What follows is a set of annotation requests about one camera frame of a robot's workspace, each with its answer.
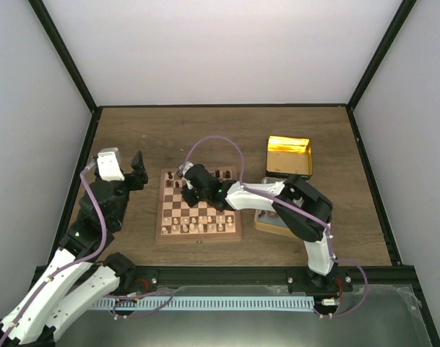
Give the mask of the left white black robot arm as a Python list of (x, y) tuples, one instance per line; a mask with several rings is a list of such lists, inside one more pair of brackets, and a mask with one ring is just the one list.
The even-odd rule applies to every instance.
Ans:
[(142, 152), (131, 168), (131, 173), (121, 170), (116, 147), (101, 150), (84, 167), (77, 218), (24, 299), (0, 319), (0, 346), (55, 346), (93, 304), (135, 286), (136, 266), (121, 253), (95, 263), (122, 229), (130, 193), (148, 182)]

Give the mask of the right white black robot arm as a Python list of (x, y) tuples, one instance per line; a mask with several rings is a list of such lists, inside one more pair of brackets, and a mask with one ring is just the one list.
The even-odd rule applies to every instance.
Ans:
[(203, 165), (188, 162), (177, 175), (186, 183), (181, 190), (185, 202), (199, 202), (218, 211), (260, 210), (276, 213), (298, 239), (304, 242), (308, 257), (309, 283), (326, 291), (335, 283), (335, 253), (330, 246), (332, 203), (299, 175), (271, 184), (246, 184), (220, 179)]

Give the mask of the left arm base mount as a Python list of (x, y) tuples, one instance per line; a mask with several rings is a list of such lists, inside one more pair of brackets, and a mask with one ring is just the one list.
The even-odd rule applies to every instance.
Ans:
[(136, 266), (123, 276), (123, 282), (111, 294), (117, 296), (133, 292), (141, 294), (153, 292), (158, 287), (158, 271), (152, 267)]

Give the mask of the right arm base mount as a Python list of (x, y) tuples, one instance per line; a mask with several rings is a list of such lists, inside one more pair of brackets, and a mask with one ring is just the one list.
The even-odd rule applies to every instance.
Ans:
[(286, 270), (288, 288), (290, 292), (304, 292), (308, 295), (335, 294), (340, 289), (342, 292), (351, 292), (353, 285), (345, 280), (346, 271), (338, 269), (335, 265), (328, 275), (320, 275), (309, 267), (291, 267)]

